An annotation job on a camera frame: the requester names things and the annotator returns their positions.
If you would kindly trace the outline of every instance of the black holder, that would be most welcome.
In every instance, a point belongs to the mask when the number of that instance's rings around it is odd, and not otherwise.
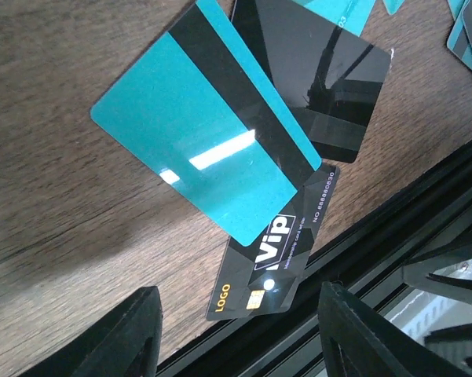
[[[424,338],[428,350],[472,375],[472,324],[432,331]]]
[[[20,377],[154,377],[162,324],[159,290],[142,287]]]
[[[403,280],[410,287],[472,305],[472,280],[440,276],[434,272],[472,259],[472,231],[448,245],[408,261]]]
[[[338,284],[323,283],[318,317],[329,377],[468,376]]]

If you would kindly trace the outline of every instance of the gold chip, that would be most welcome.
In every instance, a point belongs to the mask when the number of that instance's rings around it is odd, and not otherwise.
[[[247,310],[258,309],[262,304],[264,298],[265,290],[261,291],[252,291],[250,298],[248,299],[248,305],[246,305]]]

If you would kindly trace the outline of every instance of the black plastic frame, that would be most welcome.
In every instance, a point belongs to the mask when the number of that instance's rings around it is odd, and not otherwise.
[[[472,141],[309,258],[286,313],[215,324],[158,368],[161,377],[316,376],[316,308],[336,281],[384,315],[412,289],[402,265],[472,226]]]
[[[434,273],[470,259],[472,230],[443,247],[409,260],[403,267],[403,279],[411,287],[472,305],[472,280]]]
[[[338,284],[323,283],[317,312],[329,376],[470,376]]]
[[[141,287],[20,377],[153,377],[163,311],[157,287]]]

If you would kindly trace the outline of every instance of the glossy card surface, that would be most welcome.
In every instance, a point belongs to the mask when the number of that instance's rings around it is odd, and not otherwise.
[[[232,23],[321,157],[354,162],[390,55],[292,0],[239,0]]]
[[[294,1],[358,37],[361,35],[375,4],[375,0]]]
[[[215,0],[192,4],[91,116],[243,245],[321,163]]]
[[[229,240],[208,320],[290,309],[339,175],[324,163],[250,246]]]

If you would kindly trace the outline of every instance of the wood grain surface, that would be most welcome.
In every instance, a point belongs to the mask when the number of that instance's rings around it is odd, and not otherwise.
[[[161,360],[211,325],[227,236],[89,117],[186,1],[0,1],[0,376],[140,286],[160,289]],[[451,26],[445,0],[395,16],[377,2],[363,36],[392,67],[317,247],[472,138],[472,74],[445,48]]]

